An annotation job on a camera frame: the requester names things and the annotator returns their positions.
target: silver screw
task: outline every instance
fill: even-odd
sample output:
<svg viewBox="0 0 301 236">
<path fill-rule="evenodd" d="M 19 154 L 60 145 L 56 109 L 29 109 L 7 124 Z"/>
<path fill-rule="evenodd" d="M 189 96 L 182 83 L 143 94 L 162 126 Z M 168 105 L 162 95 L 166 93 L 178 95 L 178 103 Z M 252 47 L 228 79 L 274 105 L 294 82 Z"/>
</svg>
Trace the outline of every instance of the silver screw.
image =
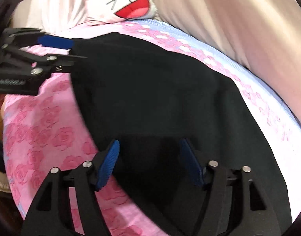
<svg viewBox="0 0 301 236">
<path fill-rule="evenodd" d="M 32 74 L 32 75 L 39 75 L 39 74 L 41 74 L 42 72 L 43 72 L 43 69 L 40 68 L 40 67 L 36 67 L 36 68 L 34 68 L 34 69 L 31 70 L 31 74 Z"/>
<path fill-rule="evenodd" d="M 215 160 L 210 160 L 208 163 L 211 167 L 217 167 L 218 166 L 218 162 Z"/>
<path fill-rule="evenodd" d="M 91 161 L 86 161 L 86 162 L 83 163 L 84 168 L 89 168 L 91 165 L 92 165 Z"/>
<path fill-rule="evenodd" d="M 243 170 L 244 172 L 246 172 L 246 173 L 251 172 L 251 168 L 248 167 L 248 166 L 243 166 L 243 167 L 242 167 L 242 170 Z"/>
<path fill-rule="evenodd" d="M 57 59 L 57 56 L 48 56 L 46 59 L 47 59 L 48 61 L 56 60 L 56 59 Z"/>
<path fill-rule="evenodd" d="M 54 167 L 54 168 L 51 168 L 50 172 L 51 172 L 52 174 L 55 174 L 55 173 L 58 173 L 59 170 L 60 170 L 59 168 Z"/>
</svg>

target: red mouth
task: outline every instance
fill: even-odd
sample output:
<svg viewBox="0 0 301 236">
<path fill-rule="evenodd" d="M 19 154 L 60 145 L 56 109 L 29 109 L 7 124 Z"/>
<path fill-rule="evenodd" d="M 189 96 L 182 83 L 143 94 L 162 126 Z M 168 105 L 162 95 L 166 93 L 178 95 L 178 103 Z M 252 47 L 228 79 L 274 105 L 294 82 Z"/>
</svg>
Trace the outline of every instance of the red mouth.
<svg viewBox="0 0 301 236">
<path fill-rule="evenodd" d="M 144 16 L 150 8 L 148 0 L 136 0 L 124 8 L 118 10 L 115 15 L 120 18 L 139 18 Z"/>
</svg>

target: pink floral bed sheet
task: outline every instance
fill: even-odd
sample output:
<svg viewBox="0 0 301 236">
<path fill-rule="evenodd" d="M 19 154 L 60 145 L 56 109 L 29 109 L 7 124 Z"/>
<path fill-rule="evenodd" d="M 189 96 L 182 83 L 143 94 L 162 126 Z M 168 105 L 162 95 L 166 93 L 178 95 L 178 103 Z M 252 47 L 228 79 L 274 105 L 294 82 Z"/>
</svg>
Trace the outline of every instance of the pink floral bed sheet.
<svg viewBox="0 0 301 236">
<path fill-rule="evenodd" d="M 92 38 L 110 32 L 128 34 L 166 50 L 193 56 L 233 79 L 273 150 L 288 187 L 295 220 L 301 211 L 301 128 L 285 104 L 246 69 L 165 23 L 143 20 L 95 27 L 82 24 L 60 36 Z M 67 53 L 42 46 L 31 47 L 29 52 Z M 6 96 L 3 141 L 7 176 L 23 217 L 52 167 L 73 169 L 91 160 L 97 152 L 78 112 L 69 74 L 53 74 L 36 97 Z M 83 234 L 75 192 L 70 189 L 70 193 L 75 230 Z M 112 235 L 166 235 L 141 212 L 115 178 L 111 177 L 96 196 Z"/>
</svg>

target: pink tongue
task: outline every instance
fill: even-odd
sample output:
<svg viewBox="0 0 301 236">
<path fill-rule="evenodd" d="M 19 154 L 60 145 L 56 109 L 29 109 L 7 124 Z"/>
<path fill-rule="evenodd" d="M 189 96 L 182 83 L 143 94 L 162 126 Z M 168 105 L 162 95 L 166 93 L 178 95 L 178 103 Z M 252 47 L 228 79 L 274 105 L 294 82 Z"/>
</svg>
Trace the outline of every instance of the pink tongue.
<svg viewBox="0 0 301 236">
<path fill-rule="evenodd" d="M 142 17 L 144 16 L 147 11 L 148 11 L 149 8 L 139 8 L 139 9 L 136 9 L 134 11 L 132 11 L 128 16 L 127 18 L 138 18 L 138 17 Z"/>
</svg>

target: blue gripper pad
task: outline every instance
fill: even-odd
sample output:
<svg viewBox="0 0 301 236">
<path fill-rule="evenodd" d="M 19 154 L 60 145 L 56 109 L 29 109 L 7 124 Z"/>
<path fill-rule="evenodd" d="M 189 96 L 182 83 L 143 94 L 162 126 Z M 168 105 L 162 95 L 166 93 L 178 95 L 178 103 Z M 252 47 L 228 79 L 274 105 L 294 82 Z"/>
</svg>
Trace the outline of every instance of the blue gripper pad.
<svg viewBox="0 0 301 236">
<path fill-rule="evenodd" d="M 115 140 L 111 147 L 108 150 L 108 154 L 106 155 L 104 162 L 101 164 L 99 170 L 98 170 L 98 181 L 96 184 L 96 188 L 100 190 L 102 187 L 104 187 L 113 171 L 113 168 L 115 166 L 115 163 L 119 157 L 120 153 L 120 142 L 118 140 Z"/>
<path fill-rule="evenodd" d="M 204 180 L 203 175 L 205 173 L 205 168 L 199 164 L 197 158 L 191 146 L 186 141 L 186 139 L 181 139 L 179 142 L 180 147 L 180 163 L 184 166 L 184 168 L 188 171 L 188 175 L 191 181 L 196 186 L 203 186 Z"/>
<path fill-rule="evenodd" d="M 64 50 L 71 49 L 74 46 L 74 41 L 72 39 L 53 35 L 44 35 L 42 37 L 39 37 L 38 43 L 44 47 L 52 47 Z"/>
</svg>

